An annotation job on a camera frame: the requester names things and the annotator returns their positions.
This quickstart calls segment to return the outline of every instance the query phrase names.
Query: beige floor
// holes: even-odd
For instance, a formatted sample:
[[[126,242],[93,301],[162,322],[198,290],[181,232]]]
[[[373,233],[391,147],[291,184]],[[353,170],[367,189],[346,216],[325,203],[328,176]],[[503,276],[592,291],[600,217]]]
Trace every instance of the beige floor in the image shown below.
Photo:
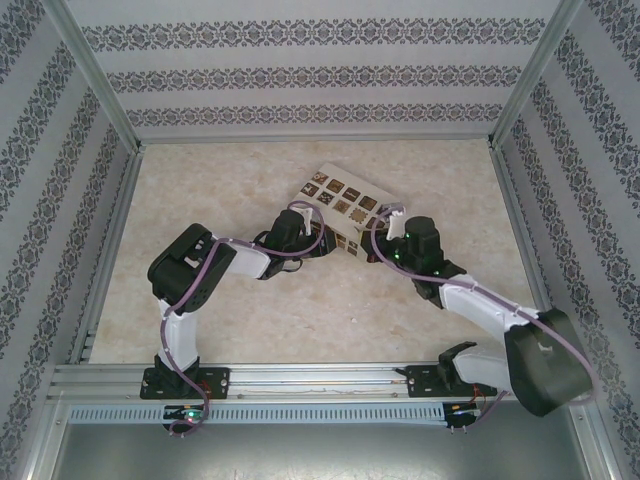
[[[433,217],[448,258],[532,305],[482,140],[152,146],[91,362],[152,361],[160,316],[147,268],[189,224],[251,239],[327,161],[400,198],[411,215]],[[422,361],[461,341],[491,341],[421,300],[409,280],[341,250],[267,282],[227,275],[200,312],[204,362]]]

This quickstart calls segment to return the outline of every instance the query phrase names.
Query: damask pattern stripe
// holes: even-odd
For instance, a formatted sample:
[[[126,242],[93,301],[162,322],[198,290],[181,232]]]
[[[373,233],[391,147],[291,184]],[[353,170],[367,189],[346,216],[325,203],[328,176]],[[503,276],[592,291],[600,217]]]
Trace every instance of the damask pattern stripe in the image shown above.
[[[134,127],[337,122],[482,122],[497,120],[500,104],[278,105],[127,110]]]
[[[0,22],[0,84],[11,72],[38,24],[44,18],[38,0],[14,0]]]
[[[76,63],[63,42],[46,66],[22,115],[13,129],[0,157],[0,222],[9,208],[11,197],[20,185],[20,177],[31,162],[35,146],[40,142],[53,110],[58,104]]]
[[[539,164],[538,153],[522,117],[516,121],[511,133],[525,167],[530,164]],[[548,281],[542,269],[542,260],[533,241],[534,236],[529,223],[526,221],[525,205],[518,194],[509,162],[507,162],[507,170],[516,191],[520,209],[525,215],[527,230],[534,245],[536,259],[541,267],[545,286],[549,290]],[[622,371],[616,361],[611,341],[604,333],[604,325],[591,297],[580,263],[576,260],[576,252],[567,235],[558,205],[553,199],[549,184],[547,182],[539,182],[538,173],[537,171],[529,170],[529,181],[547,227],[549,239],[555,250],[556,259],[562,271],[569,297],[582,327],[582,333],[586,339],[586,349],[590,353],[591,361],[603,384],[602,391],[598,393],[602,395],[604,392],[606,395],[607,404],[614,413],[613,420],[617,424],[618,435],[625,445],[625,453],[631,460],[631,469],[635,475],[640,476],[640,436],[637,434],[640,431],[640,424],[638,423],[638,415],[635,412],[633,399],[627,392],[626,383],[620,379]]]
[[[110,73],[116,93],[247,88],[512,87],[522,69],[484,65],[236,68]]]
[[[4,358],[4,349],[11,340],[11,330],[16,319],[20,317],[25,295],[31,288],[36,268],[40,263],[40,255],[49,241],[52,226],[99,108],[98,99],[89,88],[80,102],[45,183],[36,211],[33,212],[33,220],[23,236],[24,243],[18,248],[12,262],[13,268],[7,274],[5,286],[0,290],[0,360]]]
[[[556,50],[556,58],[580,99],[593,131],[624,185],[640,218],[640,148],[634,143],[604,85],[589,64],[575,36],[568,32]]]
[[[640,15],[631,0],[589,0],[589,8],[598,17],[611,41],[640,82]]]
[[[532,45],[542,18],[357,18],[107,25],[82,29],[95,52],[291,45]]]
[[[110,127],[100,147],[100,153],[96,159],[91,178],[82,195],[73,228],[69,233],[69,238],[60,260],[59,270],[51,286],[51,293],[46,300],[46,308],[42,312],[43,316],[38,322],[37,333],[34,335],[34,341],[28,350],[28,360],[24,364],[24,372],[20,375],[19,387],[14,394],[15,400],[8,410],[8,421],[3,425],[4,431],[0,440],[0,465],[2,465],[3,470],[0,470],[0,478],[11,478],[11,469],[15,463],[12,460],[15,460],[15,456],[24,440],[28,420],[41,386],[41,376],[44,373],[45,364],[53,348],[58,325],[64,314],[67,296],[71,291],[76,270],[84,253],[83,249],[91,230],[93,217],[98,208],[109,167],[113,163],[118,141],[115,129]],[[118,190],[122,184],[125,171],[126,167],[120,177]],[[112,214],[113,211],[109,215],[106,228],[108,228],[108,223],[111,222]],[[100,255],[98,254],[91,273],[92,278],[96,274],[99,258]]]
[[[632,268],[629,260],[619,245],[618,236],[612,231],[609,216],[598,198],[598,192],[593,186],[589,171],[584,166],[569,128],[544,81],[540,81],[531,92],[531,100],[538,110],[547,130],[547,136],[558,155],[562,171],[582,212],[582,218],[586,223],[587,231],[591,234],[596,253],[601,259],[600,263],[612,284],[611,289],[616,293],[616,301],[624,311],[624,319],[628,322],[627,328],[637,340],[636,348],[640,348],[640,285],[634,282],[635,277],[630,273]],[[541,165],[536,165],[535,168],[542,172]]]

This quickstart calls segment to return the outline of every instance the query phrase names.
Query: enclosure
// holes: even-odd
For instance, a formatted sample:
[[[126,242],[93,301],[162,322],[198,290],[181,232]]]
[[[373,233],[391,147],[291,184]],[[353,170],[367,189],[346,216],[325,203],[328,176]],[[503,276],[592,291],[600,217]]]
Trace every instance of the enclosure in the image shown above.
[[[636,0],[0,9],[0,478],[640,477]],[[197,346],[226,400],[169,438],[171,402],[139,397],[151,262],[192,223],[253,239],[326,163],[433,218],[482,284],[566,312],[596,401],[507,397],[449,435],[451,399],[397,369],[494,340],[347,244],[220,282]]]

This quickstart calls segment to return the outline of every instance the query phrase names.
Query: patterned wallpaper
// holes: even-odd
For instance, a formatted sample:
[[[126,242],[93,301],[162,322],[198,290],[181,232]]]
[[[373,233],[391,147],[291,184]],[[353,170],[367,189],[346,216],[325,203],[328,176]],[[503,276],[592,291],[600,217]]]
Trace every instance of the patterned wallpaper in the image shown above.
[[[124,145],[37,0],[0,1],[0,479],[20,468],[95,279]]]
[[[69,0],[143,140],[488,134],[557,4]]]
[[[547,291],[602,379],[624,478],[640,478],[637,12],[585,3],[502,146]]]

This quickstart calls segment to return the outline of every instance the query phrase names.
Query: robotic arm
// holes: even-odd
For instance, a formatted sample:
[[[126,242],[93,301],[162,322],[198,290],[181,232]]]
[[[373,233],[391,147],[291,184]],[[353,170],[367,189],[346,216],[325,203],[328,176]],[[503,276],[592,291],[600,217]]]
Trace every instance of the robotic arm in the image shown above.
[[[199,224],[191,225],[153,262],[148,278],[163,315],[178,305],[201,275],[188,300],[179,308],[172,308],[163,320],[167,348],[159,350],[155,367],[172,398],[186,397],[191,387],[182,381],[168,353],[175,367],[195,380],[199,365],[196,312],[225,273],[267,280],[280,272],[297,271],[287,268],[292,261],[299,268],[305,258],[324,256],[336,248],[334,232],[313,224],[311,216],[310,208],[283,210],[272,229],[258,235],[253,244],[229,239],[218,242],[204,274],[204,260],[218,239]],[[413,217],[405,222],[404,210],[394,212],[389,227],[376,230],[370,237],[365,235],[362,246],[370,253],[371,261],[384,261],[403,274],[412,275],[423,299],[464,316],[502,344],[499,348],[485,348],[465,342],[441,354],[438,373],[444,385],[452,388],[463,382],[481,383],[513,392],[537,416],[546,415],[593,388],[587,370],[575,353],[553,338],[557,335],[546,334],[526,315],[517,313],[526,313],[536,323],[552,329],[582,355],[568,317],[556,309],[539,312],[517,307],[514,313],[513,308],[507,308],[506,305],[512,306],[507,299],[482,287],[464,269],[444,258],[432,219]]]

